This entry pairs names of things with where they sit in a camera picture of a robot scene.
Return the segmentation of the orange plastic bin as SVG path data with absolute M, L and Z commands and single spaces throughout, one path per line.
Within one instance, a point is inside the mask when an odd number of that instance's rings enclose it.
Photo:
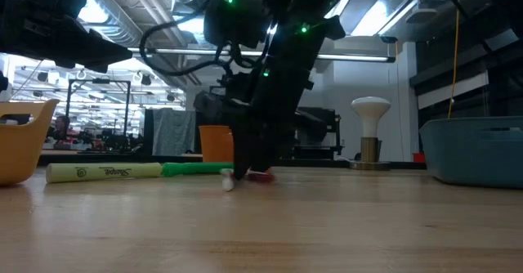
M 229 127 L 221 125 L 200 126 L 199 134 L 205 163 L 234 162 L 234 142 Z

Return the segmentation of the teal plastic bin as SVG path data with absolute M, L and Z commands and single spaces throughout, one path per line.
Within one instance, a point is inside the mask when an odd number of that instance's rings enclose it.
M 435 179 L 523 189 L 523 116 L 434 119 L 421 127 L 420 137 Z

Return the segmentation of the red Expo marker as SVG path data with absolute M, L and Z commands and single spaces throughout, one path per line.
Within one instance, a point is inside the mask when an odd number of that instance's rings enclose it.
M 271 183 L 275 180 L 275 175 L 270 169 L 265 172 L 258 172 L 249 169 L 240 179 L 234 175 L 234 170 L 230 168 L 223 168 L 220 170 L 221 185 L 225 192 L 232 191 L 235 187 L 240 186 L 244 181 L 252 181 L 256 183 Z

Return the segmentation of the white mushroom lamp brass base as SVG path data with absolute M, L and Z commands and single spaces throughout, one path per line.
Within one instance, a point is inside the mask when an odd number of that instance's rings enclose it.
M 351 161 L 351 168 L 365 171 L 388 171 L 390 164 L 380 160 L 381 142 L 378 139 L 378 124 L 390 109 L 391 103 L 381 97 L 365 96 L 351 102 L 352 109 L 360 117 L 360 159 Z

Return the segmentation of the black equipment cart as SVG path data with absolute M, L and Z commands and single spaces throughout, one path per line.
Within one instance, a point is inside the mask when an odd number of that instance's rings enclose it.
M 320 107 L 298 107 L 295 146 L 295 159 L 334 160 L 341 155 L 340 122 L 341 116 L 335 110 Z

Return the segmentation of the light green Sharpie highlighter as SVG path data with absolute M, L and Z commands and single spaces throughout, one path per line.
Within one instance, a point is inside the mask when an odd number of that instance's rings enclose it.
M 160 163 L 51 163 L 46 168 L 46 181 L 66 183 L 160 177 L 162 171 Z

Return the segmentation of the black metal frame stand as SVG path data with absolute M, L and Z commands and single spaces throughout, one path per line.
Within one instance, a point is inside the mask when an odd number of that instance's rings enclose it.
M 80 85 L 73 89 L 73 85 L 76 82 L 80 82 Z M 127 89 L 123 92 L 126 94 L 126 103 L 125 103 L 125 115 L 124 115 L 124 125 L 123 125 L 123 135 L 127 135 L 127 123 L 128 123 L 128 111 L 131 100 L 131 82 L 126 80 L 112 80 L 110 78 L 94 78 L 94 79 L 79 79 L 72 78 L 68 80 L 67 87 L 67 98 L 65 104 L 65 116 L 69 117 L 70 106 L 71 106 L 71 97 L 72 95 L 85 83 L 93 84 L 110 84 L 110 83 L 123 83 L 127 85 Z

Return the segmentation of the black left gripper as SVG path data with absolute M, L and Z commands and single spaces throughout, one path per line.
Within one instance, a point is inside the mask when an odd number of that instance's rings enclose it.
M 77 21 L 86 0 L 0 0 L 0 52 L 84 65 L 106 74 L 108 65 L 132 58 L 126 47 Z

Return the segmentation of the person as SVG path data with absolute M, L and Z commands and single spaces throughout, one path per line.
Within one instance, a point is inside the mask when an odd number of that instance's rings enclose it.
M 70 119 L 69 116 L 61 115 L 56 118 L 55 121 L 55 130 L 52 133 L 52 138 L 55 141 L 66 140 L 68 135 L 71 133 L 69 129 Z

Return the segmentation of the long ceiling light bar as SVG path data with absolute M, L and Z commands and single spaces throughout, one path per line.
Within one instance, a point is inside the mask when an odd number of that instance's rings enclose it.
M 133 54 L 139 55 L 139 48 L 130 47 L 128 48 Z M 157 54 L 169 54 L 169 55 L 187 55 L 187 56 L 214 56 L 215 50 L 208 49 L 189 49 L 189 48 L 159 48 L 154 51 L 146 50 L 147 55 Z M 230 51 L 223 50 L 220 53 L 221 56 L 229 56 Z M 262 55 L 262 51 L 241 51 L 243 57 L 259 57 Z M 320 53 L 316 57 L 317 60 L 336 60 L 336 61 L 359 61 L 359 62 L 377 62 L 377 63 L 393 63 L 396 58 L 393 56 L 364 56 L 354 54 L 330 54 Z

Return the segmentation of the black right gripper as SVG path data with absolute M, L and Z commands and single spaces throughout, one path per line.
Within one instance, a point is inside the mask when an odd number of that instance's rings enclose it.
M 243 116 L 267 121 L 258 135 L 259 154 L 254 159 L 253 171 L 264 172 L 291 153 L 297 144 L 297 130 L 313 137 L 326 136 L 325 121 L 294 111 L 303 92 L 313 87 L 309 77 L 324 40 L 337 40 L 345 35 L 337 17 L 281 21 L 261 67 L 249 76 L 250 87 L 240 98 L 225 98 L 206 91 L 196 95 L 194 108 L 203 119 L 199 127 L 221 125 L 232 132 L 232 169 L 236 178 L 240 179 L 248 170 Z

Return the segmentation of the black aluminium table frame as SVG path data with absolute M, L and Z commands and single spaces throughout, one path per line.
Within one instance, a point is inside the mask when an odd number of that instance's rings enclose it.
M 202 163 L 200 157 L 189 156 L 146 156 L 139 154 L 41 154 L 37 166 L 49 163 Z M 351 168 L 351 163 L 343 160 L 318 159 L 280 159 L 274 167 L 296 168 Z

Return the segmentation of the yellow plastic bin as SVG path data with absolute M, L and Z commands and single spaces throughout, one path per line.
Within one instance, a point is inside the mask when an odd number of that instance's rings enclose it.
M 0 186 L 18 184 L 33 175 L 59 102 L 51 99 L 43 103 L 0 103 L 0 118 L 12 114 L 33 116 L 21 125 L 0 123 Z

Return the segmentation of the green marker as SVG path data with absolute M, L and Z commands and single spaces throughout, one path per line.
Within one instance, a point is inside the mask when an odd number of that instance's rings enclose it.
M 222 169 L 233 167 L 233 163 L 165 163 L 162 174 L 164 177 L 219 174 Z

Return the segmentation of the gray hanging cloth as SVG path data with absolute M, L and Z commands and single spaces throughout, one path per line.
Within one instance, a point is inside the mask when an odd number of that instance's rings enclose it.
M 152 155 L 178 156 L 194 149 L 195 111 L 153 110 L 153 123 Z

